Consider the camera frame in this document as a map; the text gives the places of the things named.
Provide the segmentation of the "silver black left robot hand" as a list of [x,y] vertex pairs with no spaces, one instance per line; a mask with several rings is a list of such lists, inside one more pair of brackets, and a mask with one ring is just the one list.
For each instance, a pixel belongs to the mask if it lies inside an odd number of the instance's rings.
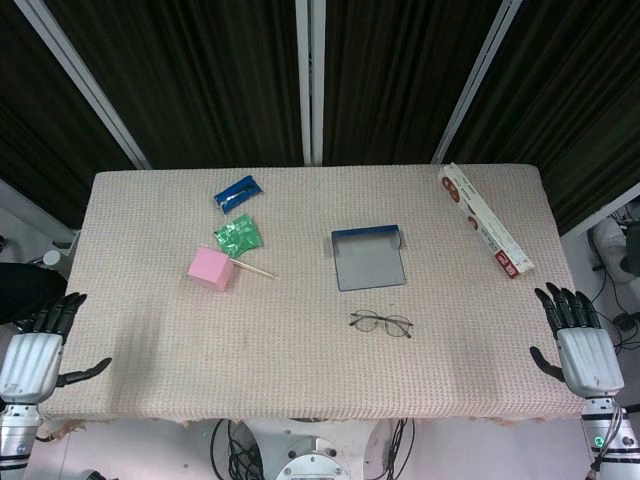
[[79,292],[55,298],[17,322],[1,367],[4,404],[38,405],[57,388],[100,375],[111,364],[106,357],[86,370],[61,373],[64,349],[76,314],[87,296]]

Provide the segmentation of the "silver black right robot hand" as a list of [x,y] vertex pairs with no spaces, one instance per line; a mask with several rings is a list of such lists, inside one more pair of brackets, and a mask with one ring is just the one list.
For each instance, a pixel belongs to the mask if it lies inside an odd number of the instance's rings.
[[584,398],[613,397],[624,387],[614,344],[602,327],[592,301],[582,292],[571,292],[551,282],[536,288],[560,364],[555,366],[536,346],[529,348],[534,364],[544,374],[564,383]]

